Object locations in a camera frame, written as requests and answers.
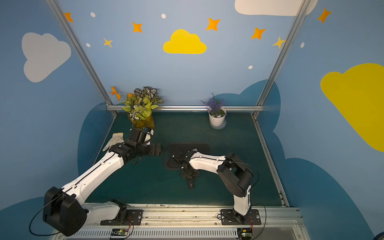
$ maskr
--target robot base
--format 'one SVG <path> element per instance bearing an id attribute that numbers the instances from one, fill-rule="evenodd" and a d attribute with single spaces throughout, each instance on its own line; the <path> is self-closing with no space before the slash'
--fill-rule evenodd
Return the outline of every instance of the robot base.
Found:
<path id="1" fill-rule="evenodd" d="M 222 216 L 222 225 L 251 225 L 251 218 L 253 225 L 262 224 L 259 211 L 257 209 L 249 209 L 245 216 L 238 214 L 233 209 L 221 209 L 220 214 Z"/>
<path id="2" fill-rule="evenodd" d="M 143 210 L 141 209 L 124 209 L 121 212 L 122 214 L 117 216 L 112 220 L 103 220 L 100 222 L 101 226 L 120 226 L 122 224 L 129 225 L 130 220 L 129 217 L 132 218 L 132 224 L 138 226 L 141 224 L 141 217 L 143 214 Z"/>

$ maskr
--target artificial plant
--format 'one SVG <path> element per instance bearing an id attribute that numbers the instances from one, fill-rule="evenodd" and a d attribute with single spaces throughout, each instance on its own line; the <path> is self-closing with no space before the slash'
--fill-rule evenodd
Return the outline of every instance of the artificial plant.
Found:
<path id="1" fill-rule="evenodd" d="M 220 118 L 225 115 L 225 112 L 221 109 L 224 106 L 224 99 L 216 99 L 213 93 L 212 96 L 208 101 L 202 102 L 205 106 L 209 107 L 209 114 L 213 117 Z"/>
<path id="2" fill-rule="evenodd" d="M 129 113 L 131 120 L 145 120 L 152 114 L 152 109 L 158 107 L 157 104 L 163 104 L 164 101 L 157 95 L 157 89 L 144 87 L 143 90 L 136 88 L 135 93 L 129 93 L 125 106 L 122 108 Z"/>

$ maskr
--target white flower pot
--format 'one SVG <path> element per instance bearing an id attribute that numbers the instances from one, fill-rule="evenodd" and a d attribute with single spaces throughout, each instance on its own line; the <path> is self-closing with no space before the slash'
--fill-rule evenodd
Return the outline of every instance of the white flower pot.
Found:
<path id="1" fill-rule="evenodd" d="M 227 115 L 227 111 L 224 109 L 224 108 L 221 108 L 221 110 L 223 110 L 225 112 L 225 115 L 220 117 L 220 118 L 216 118 L 216 117 L 213 117 L 211 116 L 211 114 L 209 113 L 208 111 L 208 115 L 209 115 L 209 122 L 211 123 L 211 125 L 213 127 L 219 127 L 221 126 L 221 124 L 223 124 L 224 120 L 225 120 L 225 116 Z"/>

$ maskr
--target vent grille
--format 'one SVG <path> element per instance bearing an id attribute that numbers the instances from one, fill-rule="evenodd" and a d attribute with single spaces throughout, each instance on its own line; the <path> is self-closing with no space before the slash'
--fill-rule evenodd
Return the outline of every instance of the vent grille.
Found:
<path id="1" fill-rule="evenodd" d="M 111 230 L 109 228 L 83 228 L 77 231 L 70 237 L 65 237 L 64 239 L 109 239 L 111 235 Z"/>
<path id="2" fill-rule="evenodd" d="M 234 238 L 237 237 L 237 232 L 231 228 L 154 228 L 137 229 L 131 236 L 134 238 Z"/>
<path id="3" fill-rule="evenodd" d="M 83 228 L 64 239 L 109 239 L 112 228 Z M 238 238 L 236 228 L 134 228 L 130 238 Z"/>

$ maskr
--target white cloud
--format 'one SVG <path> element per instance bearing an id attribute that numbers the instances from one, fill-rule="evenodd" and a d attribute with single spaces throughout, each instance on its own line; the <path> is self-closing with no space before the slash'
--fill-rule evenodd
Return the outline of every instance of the white cloud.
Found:
<path id="1" fill-rule="evenodd" d="M 302 0 L 236 0 L 235 9 L 245 15 L 296 16 Z M 312 0 L 307 15 L 314 9 L 317 0 Z"/>
<path id="2" fill-rule="evenodd" d="M 49 33 L 26 33 L 22 39 L 22 49 L 27 58 L 25 76 L 34 83 L 48 77 L 71 56 L 71 47 Z"/>

